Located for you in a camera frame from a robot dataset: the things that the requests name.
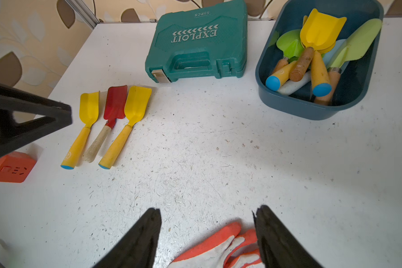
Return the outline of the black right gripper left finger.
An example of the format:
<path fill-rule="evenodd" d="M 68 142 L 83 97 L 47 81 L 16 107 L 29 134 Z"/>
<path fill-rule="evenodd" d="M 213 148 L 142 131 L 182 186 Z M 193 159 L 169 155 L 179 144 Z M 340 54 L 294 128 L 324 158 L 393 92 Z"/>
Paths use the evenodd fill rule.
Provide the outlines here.
<path fill-rule="evenodd" d="M 161 230 L 161 213 L 149 208 L 95 268 L 151 268 Z"/>

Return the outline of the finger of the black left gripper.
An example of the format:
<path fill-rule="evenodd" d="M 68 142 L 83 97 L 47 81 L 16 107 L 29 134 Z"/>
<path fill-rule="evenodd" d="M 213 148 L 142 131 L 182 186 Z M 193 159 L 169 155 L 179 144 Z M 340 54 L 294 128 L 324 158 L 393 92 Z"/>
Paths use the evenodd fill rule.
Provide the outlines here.
<path fill-rule="evenodd" d="M 69 105 L 0 84 L 0 158 L 72 123 Z"/>

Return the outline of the yellow shovel wooden handle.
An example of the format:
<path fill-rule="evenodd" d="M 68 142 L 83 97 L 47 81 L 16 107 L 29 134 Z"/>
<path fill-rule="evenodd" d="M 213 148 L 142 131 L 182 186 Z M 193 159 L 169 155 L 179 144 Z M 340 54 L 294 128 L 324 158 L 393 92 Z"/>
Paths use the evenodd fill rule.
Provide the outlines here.
<path fill-rule="evenodd" d="M 293 82 L 300 81 L 311 66 L 312 82 L 315 86 L 330 85 L 325 63 L 322 60 L 322 51 L 334 47 L 336 40 L 346 23 L 347 18 L 337 18 L 312 9 L 300 31 L 300 41 L 304 47 L 302 55 L 289 73 Z"/>

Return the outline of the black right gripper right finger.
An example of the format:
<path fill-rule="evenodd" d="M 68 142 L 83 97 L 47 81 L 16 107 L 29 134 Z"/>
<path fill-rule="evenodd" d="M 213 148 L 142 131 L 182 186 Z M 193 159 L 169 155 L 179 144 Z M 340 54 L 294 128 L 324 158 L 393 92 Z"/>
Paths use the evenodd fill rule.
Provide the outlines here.
<path fill-rule="evenodd" d="M 262 263 L 267 268 L 320 268 L 276 214 L 261 205 L 253 214 Z"/>

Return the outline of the yellow shovel blue-tipped handle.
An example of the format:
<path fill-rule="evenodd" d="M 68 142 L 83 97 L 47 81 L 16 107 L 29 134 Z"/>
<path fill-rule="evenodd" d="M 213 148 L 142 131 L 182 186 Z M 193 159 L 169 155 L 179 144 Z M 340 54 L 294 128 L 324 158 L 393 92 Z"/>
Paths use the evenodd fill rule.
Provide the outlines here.
<path fill-rule="evenodd" d="M 80 96 L 79 118 L 85 124 L 76 140 L 73 142 L 61 167 L 67 170 L 74 169 L 78 164 L 80 156 L 86 145 L 92 125 L 99 117 L 99 96 L 100 91 L 94 93 L 83 93 Z"/>

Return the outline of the red shovel wooden handle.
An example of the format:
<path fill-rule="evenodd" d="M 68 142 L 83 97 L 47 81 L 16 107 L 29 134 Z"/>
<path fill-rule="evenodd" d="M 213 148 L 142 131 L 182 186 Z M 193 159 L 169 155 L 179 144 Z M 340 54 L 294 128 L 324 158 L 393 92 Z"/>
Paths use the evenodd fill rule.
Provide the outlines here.
<path fill-rule="evenodd" d="M 88 163 L 91 163 L 96 158 L 99 149 L 103 145 L 105 139 L 114 128 L 117 119 L 123 119 L 125 117 L 125 104 L 127 98 L 128 86 L 110 87 L 107 92 L 105 110 L 103 118 L 106 120 L 106 124 L 102 130 L 90 145 L 88 150 L 82 156 L 82 159 Z"/>

